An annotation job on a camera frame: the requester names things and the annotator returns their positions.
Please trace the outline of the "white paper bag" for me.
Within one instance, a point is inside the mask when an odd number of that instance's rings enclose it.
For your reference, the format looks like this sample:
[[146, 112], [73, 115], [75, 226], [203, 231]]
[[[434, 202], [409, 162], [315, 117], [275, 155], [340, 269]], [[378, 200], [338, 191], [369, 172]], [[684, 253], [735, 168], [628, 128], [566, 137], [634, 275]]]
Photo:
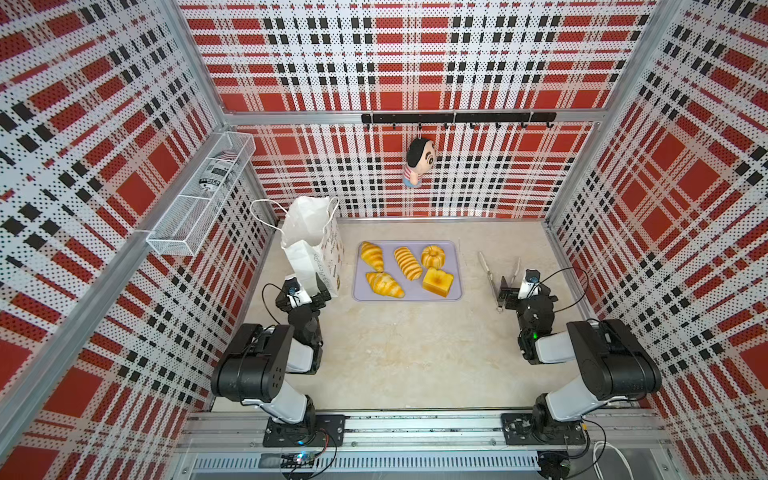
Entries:
[[272, 199], [251, 202], [249, 211], [257, 204], [270, 204], [284, 214], [283, 223], [274, 226], [260, 223], [278, 232], [283, 250], [301, 287], [314, 296], [321, 284], [332, 298], [339, 295], [344, 245], [337, 221], [338, 197], [297, 197], [288, 208]]

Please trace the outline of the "square toast bread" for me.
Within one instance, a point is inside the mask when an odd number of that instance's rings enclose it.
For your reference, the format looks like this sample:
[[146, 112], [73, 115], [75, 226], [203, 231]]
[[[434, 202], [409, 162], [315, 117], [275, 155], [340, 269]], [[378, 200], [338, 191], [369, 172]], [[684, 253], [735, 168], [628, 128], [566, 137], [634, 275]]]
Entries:
[[453, 281], [453, 274], [434, 267], [429, 267], [422, 280], [422, 288], [430, 293], [447, 298], [453, 285]]

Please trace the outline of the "long ridged bread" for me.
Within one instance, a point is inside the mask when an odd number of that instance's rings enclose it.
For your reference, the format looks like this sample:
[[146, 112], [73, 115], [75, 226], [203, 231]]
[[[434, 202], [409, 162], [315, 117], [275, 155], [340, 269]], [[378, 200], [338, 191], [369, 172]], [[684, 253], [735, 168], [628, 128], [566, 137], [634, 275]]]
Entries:
[[422, 266], [408, 247], [402, 246], [395, 249], [394, 258], [408, 281], [416, 280], [422, 276]]

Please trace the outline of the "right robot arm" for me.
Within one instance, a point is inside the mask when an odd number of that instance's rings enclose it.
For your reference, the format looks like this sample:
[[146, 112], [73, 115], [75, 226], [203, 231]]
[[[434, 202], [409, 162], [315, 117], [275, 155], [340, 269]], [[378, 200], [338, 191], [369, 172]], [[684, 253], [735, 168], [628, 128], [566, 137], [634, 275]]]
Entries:
[[518, 347], [532, 365], [575, 362], [579, 375], [541, 394], [532, 408], [532, 429], [553, 437], [613, 401], [637, 401], [662, 386], [662, 375], [636, 336], [618, 319], [571, 321], [553, 331], [558, 297], [528, 270], [517, 288], [502, 279], [497, 307], [513, 310]]

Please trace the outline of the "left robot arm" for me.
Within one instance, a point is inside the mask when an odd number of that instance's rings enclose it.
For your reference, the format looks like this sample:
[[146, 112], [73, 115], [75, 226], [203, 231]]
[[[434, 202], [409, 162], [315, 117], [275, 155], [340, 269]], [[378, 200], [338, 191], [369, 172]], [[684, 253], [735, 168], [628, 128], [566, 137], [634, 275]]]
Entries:
[[317, 430], [313, 400], [286, 379], [289, 374], [314, 375], [320, 368], [324, 340], [320, 310], [331, 300], [321, 279], [309, 294], [295, 277], [278, 288], [275, 306], [287, 315], [283, 323], [265, 327], [241, 325], [211, 377], [214, 396], [256, 407], [296, 435]]

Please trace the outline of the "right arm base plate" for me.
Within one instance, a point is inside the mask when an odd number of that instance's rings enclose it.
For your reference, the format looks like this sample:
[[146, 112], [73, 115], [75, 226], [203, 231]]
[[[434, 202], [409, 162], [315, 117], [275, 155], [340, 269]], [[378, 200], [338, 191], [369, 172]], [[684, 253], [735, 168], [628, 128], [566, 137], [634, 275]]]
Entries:
[[546, 415], [534, 417], [530, 412], [502, 414], [501, 429], [508, 446], [584, 446], [588, 443], [579, 422], [558, 422]]

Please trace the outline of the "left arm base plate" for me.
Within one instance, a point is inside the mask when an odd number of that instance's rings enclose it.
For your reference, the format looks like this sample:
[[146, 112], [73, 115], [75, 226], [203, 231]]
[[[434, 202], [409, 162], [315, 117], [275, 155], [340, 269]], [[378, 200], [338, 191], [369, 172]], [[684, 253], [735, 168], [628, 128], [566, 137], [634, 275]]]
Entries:
[[314, 422], [286, 424], [270, 418], [262, 445], [266, 448], [341, 446], [347, 417], [342, 414], [320, 414]]

